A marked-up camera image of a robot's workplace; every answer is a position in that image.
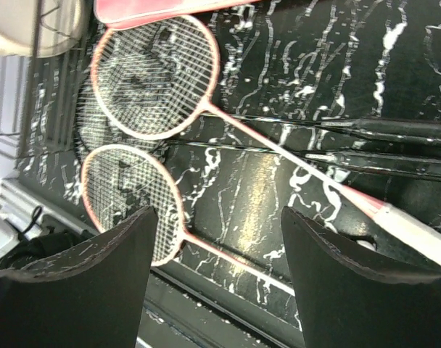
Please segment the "lower pink badminton racket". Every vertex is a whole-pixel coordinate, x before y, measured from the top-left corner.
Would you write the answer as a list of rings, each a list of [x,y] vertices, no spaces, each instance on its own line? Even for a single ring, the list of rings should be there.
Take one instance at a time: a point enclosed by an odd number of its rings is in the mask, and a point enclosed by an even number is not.
[[[291,287],[190,234],[176,182],[165,166],[132,146],[108,144],[92,150],[81,167],[82,199],[90,220],[104,233],[153,207],[158,218],[152,266],[171,261],[183,242],[195,244],[238,269],[291,294]]]

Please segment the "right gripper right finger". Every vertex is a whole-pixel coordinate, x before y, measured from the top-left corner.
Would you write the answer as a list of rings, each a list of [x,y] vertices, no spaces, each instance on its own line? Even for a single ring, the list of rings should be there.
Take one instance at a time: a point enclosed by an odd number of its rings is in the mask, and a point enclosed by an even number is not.
[[[291,207],[281,233],[307,347],[441,347],[441,270],[371,251]]]

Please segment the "upper pink badminton racket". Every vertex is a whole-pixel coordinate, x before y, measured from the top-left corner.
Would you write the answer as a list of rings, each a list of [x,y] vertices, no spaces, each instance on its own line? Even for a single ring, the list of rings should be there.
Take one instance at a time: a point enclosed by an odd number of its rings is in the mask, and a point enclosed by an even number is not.
[[[212,102],[219,49],[190,15],[128,30],[108,29],[91,61],[91,82],[103,113],[135,138],[170,138],[209,112],[299,166],[305,162]]]

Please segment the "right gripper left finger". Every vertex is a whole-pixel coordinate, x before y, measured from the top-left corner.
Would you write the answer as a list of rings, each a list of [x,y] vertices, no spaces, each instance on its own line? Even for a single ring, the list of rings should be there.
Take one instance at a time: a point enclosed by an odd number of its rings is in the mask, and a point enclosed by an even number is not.
[[[145,207],[63,252],[0,270],[0,347],[135,347],[157,223]]]

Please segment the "pink badminton racket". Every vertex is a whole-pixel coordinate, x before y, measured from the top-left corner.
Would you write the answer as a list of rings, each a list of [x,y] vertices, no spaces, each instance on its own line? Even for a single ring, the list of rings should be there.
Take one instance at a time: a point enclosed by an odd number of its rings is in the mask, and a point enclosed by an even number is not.
[[[212,102],[219,49],[190,15],[128,30],[108,29],[91,61],[91,82],[103,113],[135,138],[170,138],[209,112],[299,166],[305,162]]]
[[[90,220],[104,233],[153,207],[158,218],[152,266],[171,261],[183,242],[195,244],[238,269],[291,294],[291,287],[190,234],[176,182],[165,166],[132,146],[108,144],[92,150],[81,167],[82,199]]]

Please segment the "pink racket cover bag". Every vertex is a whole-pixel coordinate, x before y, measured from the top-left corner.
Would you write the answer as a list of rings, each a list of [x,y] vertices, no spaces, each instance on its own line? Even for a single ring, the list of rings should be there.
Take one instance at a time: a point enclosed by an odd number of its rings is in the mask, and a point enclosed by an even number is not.
[[[246,0],[96,0],[95,17],[108,28],[127,30],[140,25],[200,12],[252,3]]]

